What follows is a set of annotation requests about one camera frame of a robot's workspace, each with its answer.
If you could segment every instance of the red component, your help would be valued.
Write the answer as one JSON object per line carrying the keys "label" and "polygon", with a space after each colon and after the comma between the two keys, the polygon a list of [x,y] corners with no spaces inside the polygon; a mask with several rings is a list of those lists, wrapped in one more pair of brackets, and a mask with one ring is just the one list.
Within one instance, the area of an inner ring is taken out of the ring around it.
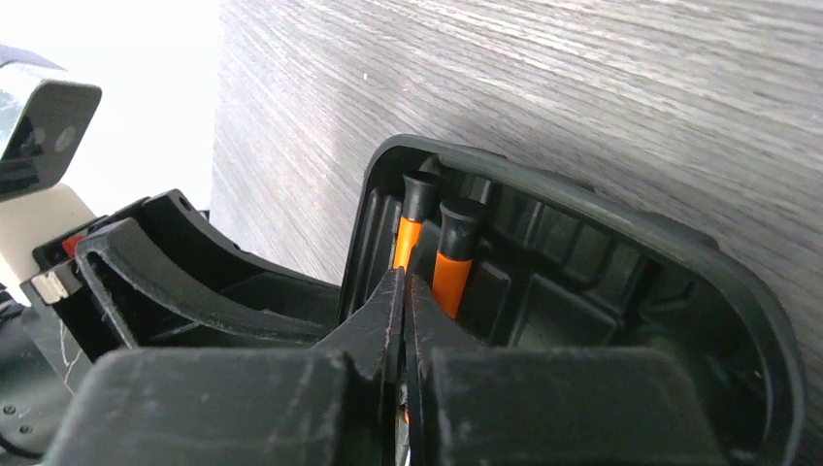
{"label": "red component", "polygon": [[77,252],[77,243],[82,241],[85,238],[85,235],[73,236],[68,240],[63,241],[63,250],[69,254],[69,257],[74,258],[75,253]]}

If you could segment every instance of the black plastic tray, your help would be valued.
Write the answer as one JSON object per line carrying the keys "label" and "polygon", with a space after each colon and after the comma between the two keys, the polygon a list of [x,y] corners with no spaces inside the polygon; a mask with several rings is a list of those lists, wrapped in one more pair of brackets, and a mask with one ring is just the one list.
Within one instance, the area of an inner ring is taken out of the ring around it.
{"label": "black plastic tray", "polygon": [[[768,287],[703,233],[498,154],[407,135],[380,146],[363,183],[340,321],[391,266],[411,170],[439,173],[443,197],[489,208],[457,317],[464,329],[489,346],[660,350],[690,374],[733,463],[791,460],[805,378]],[[425,220],[412,254],[411,273],[428,283],[440,221]]]}

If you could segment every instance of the black cap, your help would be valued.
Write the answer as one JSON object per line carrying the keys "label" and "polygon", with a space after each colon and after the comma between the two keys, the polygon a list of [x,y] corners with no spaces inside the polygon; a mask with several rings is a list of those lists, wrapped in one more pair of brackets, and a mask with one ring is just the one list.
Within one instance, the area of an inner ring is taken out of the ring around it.
{"label": "black cap", "polygon": [[423,221],[431,216],[437,206],[441,178],[433,173],[408,172],[403,175],[406,195],[401,215],[411,221]]}
{"label": "black cap", "polygon": [[443,224],[438,251],[453,260],[473,258],[486,206],[472,199],[451,198],[440,204],[440,210]]}

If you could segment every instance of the screwdriver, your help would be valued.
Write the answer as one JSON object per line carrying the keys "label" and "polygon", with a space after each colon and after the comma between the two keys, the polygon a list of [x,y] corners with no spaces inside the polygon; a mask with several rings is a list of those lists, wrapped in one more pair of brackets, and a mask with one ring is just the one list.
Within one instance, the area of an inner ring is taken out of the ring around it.
{"label": "screwdriver", "polygon": [[457,317],[463,288],[472,270],[480,225],[486,207],[464,198],[446,199],[440,205],[443,223],[440,230],[432,294],[445,313]]}
{"label": "screwdriver", "polygon": [[408,172],[403,175],[406,193],[400,225],[397,228],[397,246],[394,249],[392,268],[409,268],[412,248],[420,238],[423,220],[431,216],[437,207],[441,178],[433,173]]}

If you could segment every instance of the wooden table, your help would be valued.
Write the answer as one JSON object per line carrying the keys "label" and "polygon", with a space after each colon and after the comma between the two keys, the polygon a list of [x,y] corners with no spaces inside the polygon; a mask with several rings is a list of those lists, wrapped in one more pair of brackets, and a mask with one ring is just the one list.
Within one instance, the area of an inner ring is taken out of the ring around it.
{"label": "wooden table", "polygon": [[823,451],[823,3],[223,3],[213,216],[244,248],[338,283],[397,133],[570,175],[774,289],[807,365],[806,464]]}

